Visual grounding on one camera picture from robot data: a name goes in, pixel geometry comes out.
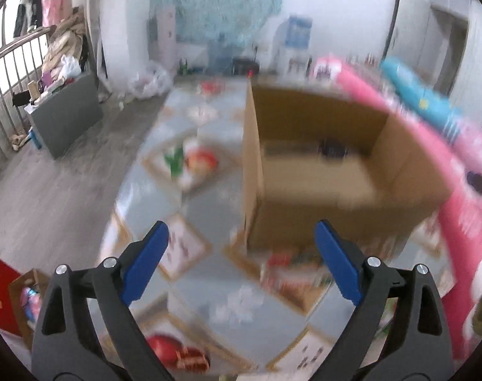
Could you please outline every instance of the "metal bolt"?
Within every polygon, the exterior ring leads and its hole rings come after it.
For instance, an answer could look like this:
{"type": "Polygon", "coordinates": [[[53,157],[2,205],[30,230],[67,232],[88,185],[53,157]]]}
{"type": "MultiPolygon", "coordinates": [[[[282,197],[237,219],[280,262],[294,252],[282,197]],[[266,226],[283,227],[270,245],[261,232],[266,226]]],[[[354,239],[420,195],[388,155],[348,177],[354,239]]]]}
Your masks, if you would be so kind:
{"type": "Polygon", "coordinates": [[[107,258],[105,261],[103,261],[103,267],[104,268],[113,268],[117,264],[116,258],[107,258]]]}
{"type": "Polygon", "coordinates": [[[377,257],[369,257],[368,258],[368,265],[373,266],[374,268],[378,268],[380,266],[380,259],[377,257]]]}
{"type": "Polygon", "coordinates": [[[426,275],[428,273],[428,267],[426,265],[419,264],[416,266],[416,269],[420,274],[426,275]]]}
{"type": "Polygon", "coordinates": [[[58,275],[62,275],[67,271],[68,267],[66,265],[60,265],[59,267],[56,268],[56,273],[58,275]]]}

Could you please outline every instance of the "door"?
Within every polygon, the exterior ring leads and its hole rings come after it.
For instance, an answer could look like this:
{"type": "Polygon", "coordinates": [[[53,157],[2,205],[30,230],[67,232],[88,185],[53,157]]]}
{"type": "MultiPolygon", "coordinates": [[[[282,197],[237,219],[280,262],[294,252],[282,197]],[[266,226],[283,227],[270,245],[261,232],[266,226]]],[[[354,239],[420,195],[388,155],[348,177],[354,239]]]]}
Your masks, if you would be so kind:
{"type": "Polygon", "coordinates": [[[397,57],[413,70],[417,70],[425,42],[429,0],[399,0],[392,33],[388,37],[387,56],[397,57]]]}

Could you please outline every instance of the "metal railing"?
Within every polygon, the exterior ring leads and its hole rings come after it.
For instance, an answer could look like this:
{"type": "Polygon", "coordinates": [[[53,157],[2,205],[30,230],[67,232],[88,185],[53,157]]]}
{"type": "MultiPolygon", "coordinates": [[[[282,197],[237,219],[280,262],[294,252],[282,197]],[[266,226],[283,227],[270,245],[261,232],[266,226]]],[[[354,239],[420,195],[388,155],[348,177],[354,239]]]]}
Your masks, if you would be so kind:
{"type": "Polygon", "coordinates": [[[40,27],[0,48],[0,171],[13,153],[10,136],[28,133],[27,115],[12,105],[12,98],[15,93],[27,90],[30,81],[41,78],[41,65],[47,50],[45,36],[49,31],[48,27],[40,27]],[[16,53],[18,49],[21,49],[22,56],[16,53]]]}

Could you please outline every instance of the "concrete floor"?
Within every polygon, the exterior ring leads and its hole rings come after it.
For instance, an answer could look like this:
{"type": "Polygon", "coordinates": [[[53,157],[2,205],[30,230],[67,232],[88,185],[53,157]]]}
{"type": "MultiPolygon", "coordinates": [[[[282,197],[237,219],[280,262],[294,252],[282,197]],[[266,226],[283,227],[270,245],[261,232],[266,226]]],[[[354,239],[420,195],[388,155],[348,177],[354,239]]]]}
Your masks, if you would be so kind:
{"type": "Polygon", "coordinates": [[[117,191],[165,98],[105,116],[60,160],[27,144],[0,176],[0,257],[19,272],[94,266],[117,191]]]}

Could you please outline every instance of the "cardboard box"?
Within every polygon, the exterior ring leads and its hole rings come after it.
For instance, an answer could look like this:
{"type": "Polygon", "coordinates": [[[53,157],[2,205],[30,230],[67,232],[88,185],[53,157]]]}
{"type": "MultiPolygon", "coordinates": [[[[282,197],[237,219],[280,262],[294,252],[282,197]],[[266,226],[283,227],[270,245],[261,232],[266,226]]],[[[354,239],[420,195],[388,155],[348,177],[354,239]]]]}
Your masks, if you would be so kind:
{"type": "Polygon", "coordinates": [[[38,285],[40,289],[40,296],[42,301],[44,300],[45,291],[49,286],[49,277],[38,269],[32,269],[31,271],[19,276],[8,286],[8,292],[10,294],[10,301],[13,308],[13,314],[15,315],[17,325],[21,331],[21,336],[24,340],[24,344],[31,351],[33,346],[33,330],[28,325],[28,318],[24,314],[24,310],[21,305],[21,292],[22,289],[27,286],[26,282],[31,280],[32,285],[38,285]]]}
{"type": "Polygon", "coordinates": [[[315,245],[327,219],[344,239],[408,235],[451,194],[397,117],[338,97],[248,88],[243,138],[249,250],[315,245]],[[326,138],[359,153],[265,155],[266,144],[326,138]]]}

